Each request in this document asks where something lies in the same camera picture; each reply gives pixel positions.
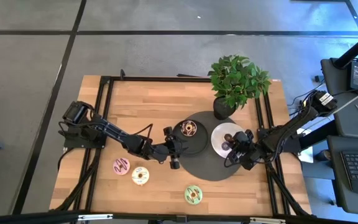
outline wooden tabletop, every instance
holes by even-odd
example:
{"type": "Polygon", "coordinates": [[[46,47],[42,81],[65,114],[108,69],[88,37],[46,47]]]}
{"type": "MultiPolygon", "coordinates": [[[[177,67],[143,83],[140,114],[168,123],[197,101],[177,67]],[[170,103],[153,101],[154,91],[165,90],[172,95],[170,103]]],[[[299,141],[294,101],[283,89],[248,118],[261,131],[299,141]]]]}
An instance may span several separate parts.
{"type": "MultiPolygon", "coordinates": [[[[78,100],[93,105],[99,79],[100,76],[84,76],[78,100]]],[[[289,116],[279,80],[272,80],[269,97],[275,125],[285,124],[289,116]]],[[[210,83],[115,81],[108,120],[127,133],[135,133],[153,123],[150,137],[154,143],[160,143],[164,141],[163,128],[174,127],[194,113],[212,111],[213,100],[214,91],[210,83]]],[[[267,124],[263,98],[261,100],[267,124]]],[[[249,100],[244,109],[237,110],[231,119],[244,129],[256,133],[258,121],[255,101],[249,100]]],[[[50,208],[59,206],[76,185],[84,151],[75,149],[62,160],[50,208]]],[[[281,158],[287,188],[302,208],[310,213],[298,159],[287,153],[281,154],[281,158]]],[[[81,208],[85,207],[87,188],[83,192],[81,208]]],[[[282,212],[279,192],[276,186],[278,207],[282,212]]],[[[240,168],[232,177],[213,182],[193,177],[183,168],[171,170],[169,159],[160,165],[157,161],[132,156],[112,139],[107,140],[106,148],[101,153],[91,209],[95,212],[188,215],[272,214],[266,171],[262,164],[257,164],[251,171],[240,168]],[[114,160],[120,157],[128,158],[131,163],[129,173],[123,176],[115,174],[112,168],[114,160]],[[150,179],[143,186],[136,185],[131,179],[133,169],[139,166],[148,168],[150,172],[150,179]],[[204,197],[200,204],[185,202],[184,190],[189,185],[202,189],[204,197]]]]}

